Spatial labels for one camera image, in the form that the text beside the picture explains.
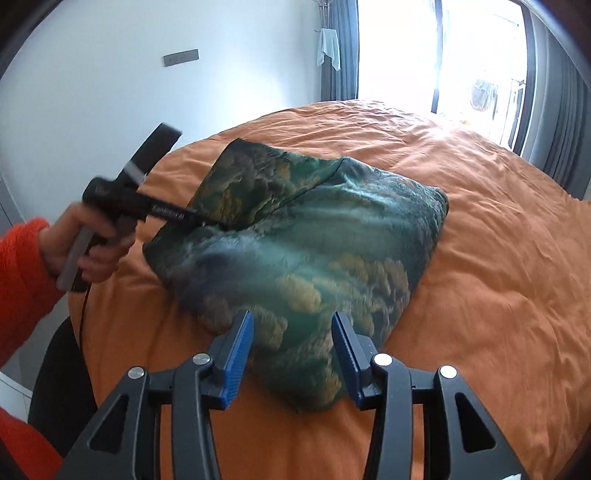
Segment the orange fuzzy sleeve forearm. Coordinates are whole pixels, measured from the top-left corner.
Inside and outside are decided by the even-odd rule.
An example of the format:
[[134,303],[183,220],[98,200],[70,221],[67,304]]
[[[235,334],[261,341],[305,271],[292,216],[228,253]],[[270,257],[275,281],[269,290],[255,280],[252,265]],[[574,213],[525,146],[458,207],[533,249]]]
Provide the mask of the orange fuzzy sleeve forearm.
[[[39,232],[48,227],[34,219],[11,228],[1,238],[1,362],[6,363],[51,312],[63,294],[48,273],[39,251]],[[1,477],[52,479],[61,456],[31,425],[1,411]]]

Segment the person's left hand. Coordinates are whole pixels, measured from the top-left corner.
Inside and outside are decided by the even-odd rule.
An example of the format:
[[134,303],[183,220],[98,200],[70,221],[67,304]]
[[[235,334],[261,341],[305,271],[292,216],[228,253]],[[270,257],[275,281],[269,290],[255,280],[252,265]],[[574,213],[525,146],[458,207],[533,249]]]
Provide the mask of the person's left hand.
[[38,235],[43,262],[61,291],[75,279],[101,283],[118,268],[135,241],[135,223],[116,226],[99,210],[82,202],[70,204]]

